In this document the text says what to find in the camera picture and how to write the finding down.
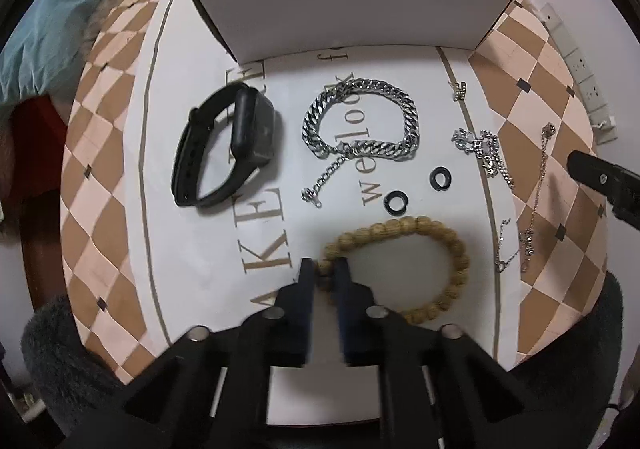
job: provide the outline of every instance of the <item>silver necklace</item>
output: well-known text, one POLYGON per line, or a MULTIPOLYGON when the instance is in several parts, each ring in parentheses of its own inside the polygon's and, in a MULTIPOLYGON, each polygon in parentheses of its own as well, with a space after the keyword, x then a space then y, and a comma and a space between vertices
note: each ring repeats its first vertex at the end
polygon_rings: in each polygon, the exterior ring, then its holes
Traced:
POLYGON ((509 218, 508 220, 502 220, 502 223, 500 224, 500 235, 498 236, 498 248, 495 251, 495 268, 497 269, 498 272, 504 272, 504 269, 506 269, 509 266, 510 262, 513 261, 513 258, 516 257, 519 252, 519 250, 515 251, 511 255, 511 257, 507 259, 507 261, 503 261, 500 259, 500 245, 502 244, 502 240, 504 239, 502 237, 502 231, 504 230, 504 226, 509 225, 509 223, 511 223, 511 218, 509 218))
POLYGON ((327 158, 330 154, 338 155, 338 158, 326 168, 321 177, 316 180, 313 187, 305 187, 302 190, 302 199, 305 202, 313 202, 319 209, 322 207, 318 199, 318 193, 327 183, 335 171, 347 160, 353 158, 385 158, 389 160, 404 160, 409 158, 420 143, 418 129, 418 111, 415 103, 399 88, 375 79, 350 79, 338 82, 335 86, 324 90, 309 106, 305 120, 302 123, 302 140, 311 152, 318 158, 327 158), (373 93, 382 95, 396 103, 402 109, 404 119, 404 138, 400 142, 380 142, 379 140, 353 140, 353 142, 340 142, 336 147, 328 145, 320 138, 320 122, 325 112, 334 104, 343 102, 349 95, 373 93))
MULTIPOLYGON (((546 124, 545 127, 542 128, 542 140, 541 140, 542 156, 540 158, 540 175, 538 176, 538 184, 536 187, 536 197, 534 199, 533 209, 531 211, 531 220, 529 222, 529 226, 523 231, 520 231, 520 233, 518 234, 518 239, 520 240, 521 244, 524 245, 524 259, 520 265, 520 273, 527 272, 527 269, 529 268, 529 261, 531 260, 531 257, 535 252, 535 249, 533 248, 533 224, 536 217, 536 210, 538 209, 538 203, 540 201, 540 190, 542 189, 542 183, 545 180, 546 161, 549 158, 549 155, 546 154, 546 147, 548 146, 549 140, 551 139, 551 137, 554 136, 555 134, 556 134, 556 126, 551 124, 550 122, 546 124)), ((511 219, 504 220, 502 222, 502 225, 500 225, 500 237, 498 238, 498 251, 495 253, 495 268, 497 269, 498 272, 503 272, 504 269, 506 269, 509 266, 510 262, 513 260, 513 258, 516 257, 516 255, 518 255, 518 252, 519 252, 519 250, 515 251, 507 261, 502 261, 500 259, 500 245, 502 244, 502 230, 504 226, 508 225, 510 222, 511 222, 511 219)))
POLYGON ((556 134, 556 126, 549 122, 542 128, 542 155, 540 157, 540 175, 538 176, 538 185, 536 187, 536 197, 533 202, 533 210, 531 211, 531 220, 529 226, 520 232, 520 242, 524 245, 524 260, 520 266, 520 272, 527 272, 529 268, 529 261, 531 256, 535 252, 533 248, 533 222, 536 217, 536 210, 538 209, 538 202, 540 201, 540 190, 542 189, 542 182, 545 180, 546 175, 546 161, 549 155, 546 153, 546 146, 549 144, 549 140, 556 134))
POLYGON ((511 178, 507 166, 500 157, 500 142, 494 133, 483 130, 478 138, 471 131, 460 128, 453 133, 451 141, 456 144, 460 151, 464 151, 466 154, 475 153, 476 158, 482 162, 482 167, 489 178, 493 178, 500 173, 509 188, 513 190, 513 178, 511 178))

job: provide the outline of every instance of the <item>brown and beige diamond pattern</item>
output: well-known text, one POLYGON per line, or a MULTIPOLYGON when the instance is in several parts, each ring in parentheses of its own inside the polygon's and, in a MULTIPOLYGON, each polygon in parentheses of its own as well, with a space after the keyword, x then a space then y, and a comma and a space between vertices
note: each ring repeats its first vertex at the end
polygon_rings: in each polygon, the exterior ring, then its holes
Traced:
POLYGON ((63 158, 63 268, 87 349, 123 382, 158 355, 129 266, 122 131, 136 61, 158 0, 120 0, 106 19, 76 93, 63 158))
MULTIPOLYGON (((548 32, 520 1, 469 59, 494 111, 520 229, 534 206, 542 126, 558 129, 534 221, 536 253, 521 281, 518 361, 593 307, 606 272, 604 198, 578 187, 564 168, 574 149, 593 154, 589 119, 548 32)), ((78 86, 63 156, 60 227, 72 310, 85 347, 123 382, 159 355, 129 264, 122 150, 138 55, 157 4, 120 0, 108 16, 78 86)))
POLYGON ((605 199, 566 172, 577 149, 594 154, 593 131, 577 85, 544 25, 518 2, 469 62, 494 110, 500 144, 514 179, 518 229, 535 205, 541 133, 549 141, 546 177, 534 220, 535 254, 522 274, 518 362, 539 352, 588 313, 606 267, 605 199))

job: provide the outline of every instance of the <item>silver chain bracelet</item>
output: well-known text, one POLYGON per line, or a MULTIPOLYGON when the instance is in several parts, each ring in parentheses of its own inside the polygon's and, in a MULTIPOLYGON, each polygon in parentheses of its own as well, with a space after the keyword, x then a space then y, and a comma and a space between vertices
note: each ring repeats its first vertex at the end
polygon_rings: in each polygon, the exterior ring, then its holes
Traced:
POLYGON ((475 153, 489 178, 500 173, 509 188, 513 190, 513 178, 500 157, 500 142, 494 133, 483 130, 480 132, 480 137, 476 137, 471 131, 460 128, 453 133, 451 141, 460 151, 466 154, 475 153))
POLYGON ((327 158, 330 154, 338 155, 338 158, 322 173, 313 187, 305 187, 302 190, 302 199, 305 202, 313 202, 319 209, 322 207, 318 199, 318 193, 327 183, 335 171, 347 160, 353 158, 385 158, 389 160, 403 160, 409 158, 420 142, 418 129, 418 112, 415 103, 399 88, 375 79, 350 79, 338 82, 335 86, 324 90, 309 106, 305 120, 302 123, 302 140, 311 152, 318 158, 327 158), (404 119, 404 138, 401 142, 380 142, 380 140, 353 140, 353 142, 340 142, 336 147, 328 145, 320 138, 320 122, 325 112, 334 104, 344 102, 350 95, 372 93, 382 95, 396 103, 402 109, 404 119))

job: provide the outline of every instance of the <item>screw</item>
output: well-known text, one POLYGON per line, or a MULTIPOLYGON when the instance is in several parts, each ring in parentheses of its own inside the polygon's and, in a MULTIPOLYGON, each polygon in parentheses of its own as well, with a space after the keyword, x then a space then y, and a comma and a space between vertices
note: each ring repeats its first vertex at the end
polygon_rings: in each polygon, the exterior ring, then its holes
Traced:
POLYGON ((279 306, 270 306, 262 312, 262 316, 265 319, 282 319, 284 317, 284 310, 279 306))
POLYGON ((442 336, 447 337, 447 339, 460 339, 462 337, 462 330, 457 324, 445 324, 440 329, 442 336))
POLYGON ((194 342, 199 342, 209 337, 209 333, 209 329, 206 326, 194 326, 187 333, 187 337, 194 342))
POLYGON ((374 304, 367 308, 367 315, 372 319, 382 319, 389 315, 389 310, 379 304, 374 304))

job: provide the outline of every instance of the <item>power strip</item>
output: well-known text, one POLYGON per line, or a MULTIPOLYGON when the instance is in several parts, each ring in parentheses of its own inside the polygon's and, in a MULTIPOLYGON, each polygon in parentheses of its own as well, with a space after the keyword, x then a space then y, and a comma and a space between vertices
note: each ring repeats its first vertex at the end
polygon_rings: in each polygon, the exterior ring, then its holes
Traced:
POLYGON ((537 16, 549 31, 578 85, 596 144, 600 145, 617 139, 616 119, 610 114, 606 98, 596 82, 596 77, 567 27, 549 3, 540 9, 537 16))

